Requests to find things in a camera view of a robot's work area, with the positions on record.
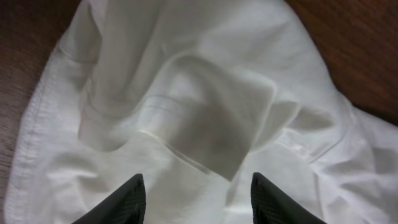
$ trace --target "dark brown wood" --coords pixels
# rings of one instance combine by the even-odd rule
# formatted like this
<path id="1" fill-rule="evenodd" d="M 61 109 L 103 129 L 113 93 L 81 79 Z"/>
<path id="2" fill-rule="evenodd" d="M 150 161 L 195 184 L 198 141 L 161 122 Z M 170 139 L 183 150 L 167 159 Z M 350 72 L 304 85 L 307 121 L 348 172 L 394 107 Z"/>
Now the dark brown wood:
<path id="1" fill-rule="evenodd" d="M 0 0 L 1 205 L 22 112 L 78 2 Z M 398 1 L 287 2 L 339 90 L 359 108 L 398 124 Z"/>
<path id="2" fill-rule="evenodd" d="M 337 88 L 358 108 L 398 124 L 398 1 L 287 0 Z"/>

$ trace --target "white cloth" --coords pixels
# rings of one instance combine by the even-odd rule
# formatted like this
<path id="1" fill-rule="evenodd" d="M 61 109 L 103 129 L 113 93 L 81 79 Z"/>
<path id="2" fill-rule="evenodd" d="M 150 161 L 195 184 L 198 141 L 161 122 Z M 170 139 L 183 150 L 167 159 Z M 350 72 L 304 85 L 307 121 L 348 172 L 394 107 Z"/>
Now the white cloth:
<path id="1" fill-rule="evenodd" d="M 6 223 L 71 223 L 136 173 L 146 224 L 251 223 L 253 172 L 327 223 L 398 223 L 397 139 L 283 1 L 83 1 L 23 117 Z"/>

